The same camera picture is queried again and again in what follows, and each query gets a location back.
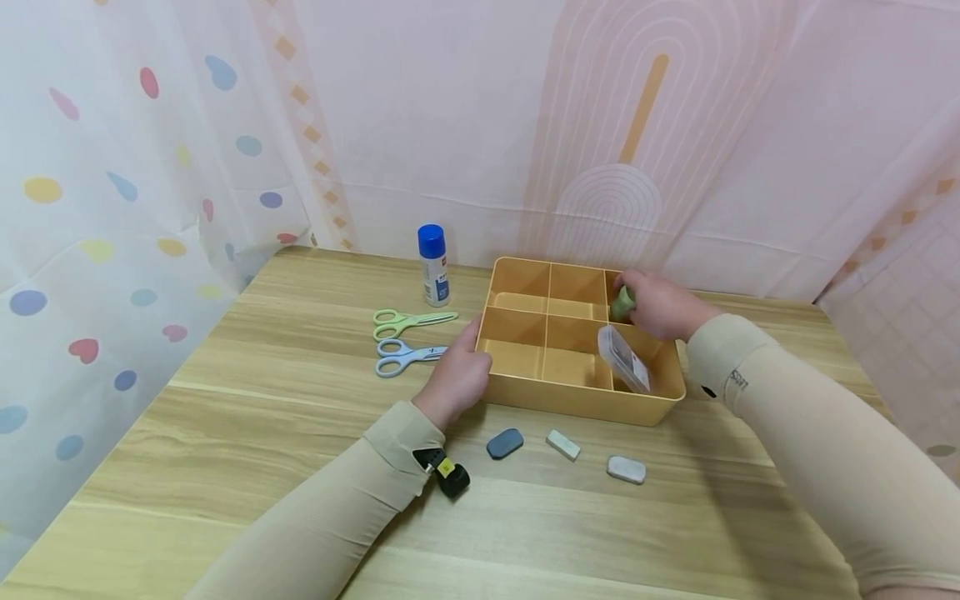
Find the small plastic case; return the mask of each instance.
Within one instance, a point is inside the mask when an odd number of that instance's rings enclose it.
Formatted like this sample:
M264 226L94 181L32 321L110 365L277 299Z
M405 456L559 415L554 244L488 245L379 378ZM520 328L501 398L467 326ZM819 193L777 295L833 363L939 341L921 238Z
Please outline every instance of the small plastic case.
M613 325L601 327L597 332L597 346L613 374L623 380L637 394L650 394L650 372L623 336Z

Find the person's right hand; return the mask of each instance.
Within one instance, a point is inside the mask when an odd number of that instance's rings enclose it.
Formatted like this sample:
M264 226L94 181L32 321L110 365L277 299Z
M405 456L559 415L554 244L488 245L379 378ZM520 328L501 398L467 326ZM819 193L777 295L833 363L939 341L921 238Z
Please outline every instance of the person's right hand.
M689 342L702 324L723 312L663 276L624 271L614 286L619 290L624 285L636 300L630 320L661 340Z

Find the gray eraser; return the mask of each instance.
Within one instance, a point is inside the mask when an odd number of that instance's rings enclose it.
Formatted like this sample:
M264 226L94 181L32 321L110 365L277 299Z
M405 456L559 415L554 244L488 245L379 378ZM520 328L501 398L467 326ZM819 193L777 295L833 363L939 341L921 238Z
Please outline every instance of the gray eraser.
M492 459L498 461L522 445L523 436L520 435L519 431L511 427L510 429L500 432L496 437L487 442L487 453L490 454Z

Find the orange stripe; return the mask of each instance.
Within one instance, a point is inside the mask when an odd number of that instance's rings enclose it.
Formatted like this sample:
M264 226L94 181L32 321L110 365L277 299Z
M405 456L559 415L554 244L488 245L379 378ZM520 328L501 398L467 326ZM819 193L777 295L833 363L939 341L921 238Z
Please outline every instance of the orange stripe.
M670 57L660 54L650 65L650 73L647 74L647 81L643 85L643 91L640 92L640 100L636 103L634 122L630 124L627 141L624 142L623 150L620 151L619 162L622 164L630 164L634 161L636 148L640 145L643 130L647 127L647 119L650 118L650 112L654 109L654 102L657 101L657 94L660 93L660 85L663 83L668 64L670 64Z

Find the label on glue stick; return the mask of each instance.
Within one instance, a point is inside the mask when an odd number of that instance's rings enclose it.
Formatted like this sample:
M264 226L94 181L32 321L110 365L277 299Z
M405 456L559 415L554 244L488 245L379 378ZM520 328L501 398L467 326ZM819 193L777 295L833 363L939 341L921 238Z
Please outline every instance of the label on glue stick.
M446 280L446 256L420 260L423 261L423 291L426 301L432 306L443 306L450 296L450 284Z

